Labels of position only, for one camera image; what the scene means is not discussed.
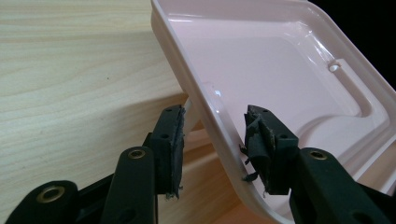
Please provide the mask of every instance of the light wood tabletop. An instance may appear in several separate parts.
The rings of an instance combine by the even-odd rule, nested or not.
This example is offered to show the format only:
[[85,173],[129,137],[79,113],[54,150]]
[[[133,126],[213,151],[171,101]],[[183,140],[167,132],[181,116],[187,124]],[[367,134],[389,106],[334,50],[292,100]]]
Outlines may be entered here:
[[[183,104],[149,0],[0,1],[0,222],[32,189],[111,174],[161,111]],[[185,153],[180,200],[160,223],[249,223],[209,144]]]

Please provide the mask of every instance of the pink tray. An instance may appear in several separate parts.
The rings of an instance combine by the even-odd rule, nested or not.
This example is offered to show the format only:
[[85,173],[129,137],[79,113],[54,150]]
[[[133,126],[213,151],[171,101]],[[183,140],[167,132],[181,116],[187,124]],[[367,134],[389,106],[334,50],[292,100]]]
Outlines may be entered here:
[[[152,0],[152,29],[250,209],[292,220],[239,152],[248,105],[270,109],[299,147],[331,152],[358,179],[396,139],[396,93],[334,22],[305,1]],[[388,173],[382,191],[396,179]]]

